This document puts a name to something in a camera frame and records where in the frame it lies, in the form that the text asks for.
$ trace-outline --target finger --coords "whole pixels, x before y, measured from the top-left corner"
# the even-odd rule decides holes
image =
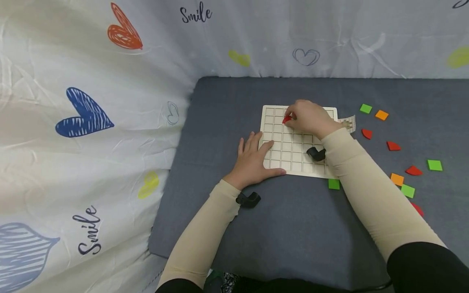
[[[287,172],[282,168],[275,168],[275,169],[266,169],[265,170],[265,179],[271,177],[277,177],[287,174]]]
[[[251,151],[257,151],[257,150],[258,150],[258,148],[259,148],[259,140],[261,139],[261,137],[262,137],[262,131],[259,131],[259,132],[256,133],[256,135],[252,138],[251,148],[250,148]]]
[[[254,131],[251,131],[251,133],[249,134],[249,137],[248,137],[248,141],[246,141],[246,145],[244,146],[244,149],[246,151],[248,151],[249,148],[251,147],[252,137],[254,137]]]
[[[273,140],[263,143],[261,148],[259,149],[259,152],[262,153],[263,157],[267,154],[267,151],[270,150],[270,148],[273,146]]]
[[[242,153],[244,152],[243,148],[244,148],[244,138],[241,137],[241,139],[239,140],[239,145],[238,145],[238,156],[242,155]]]
[[[292,119],[292,120],[288,120],[287,122],[285,122],[285,125],[287,127],[296,128],[296,123],[297,121]]]
[[[290,116],[290,114],[295,111],[295,108],[296,108],[295,106],[296,104],[288,106],[288,108],[285,111],[285,117]]]

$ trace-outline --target black corner piece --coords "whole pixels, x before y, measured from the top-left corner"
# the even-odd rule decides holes
[[[310,155],[313,158],[313,161],[315,162],[320,162],[325,159],[325,149],[318,151],[315,147],[312,147],[309,148],[306,153]]]
[[[261,201],[261,196],[256,192],[251,193],[249,197],[245,196],[243,193],[240,193],[236,198],[236,202],[241,205],[243,208],[252,209]]]

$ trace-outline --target red heart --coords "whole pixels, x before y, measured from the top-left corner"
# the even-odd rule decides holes
[[[142,49],[144,46],[142,44],[142,40],[129,19],[125,16],[124,12],[119,8],[119,6],[117,6],[117,4],[112,2],[111,9],[121,24],[121,26],[111,24],[107,28],[107,36],[111,42],[126,49]]]

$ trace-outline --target black sleeve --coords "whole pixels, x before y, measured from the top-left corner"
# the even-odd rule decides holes
[[[161,285],[155,293],[203,293],[203,290],[189,280],[174,279]]]
[[[469,292],[469,269],[447,248],[414,242],[397,248],[387,261],[396,293]]]

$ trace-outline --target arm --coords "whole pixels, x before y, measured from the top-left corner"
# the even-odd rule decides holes
[[[257,150],[262,132],[251,132],[244,146],[238,146],[238,159],[230,174],[210,193],[209,198],[186,227],[169,256],[158,287],[173,279],[185,279],[203,288],[221,238],[228,224],[238,215],[236,198],[242,189],[273,176],[284,175],[283,169],[266,170],[263,160],[273,141]]]
[[[319,138],[327,160],[340,179],[358,218],[387,261],[398,247],[411,242],[429,242],[445,247],[406,197],[342,125],[319,105],[298,100],[286,115],[288,126]]]

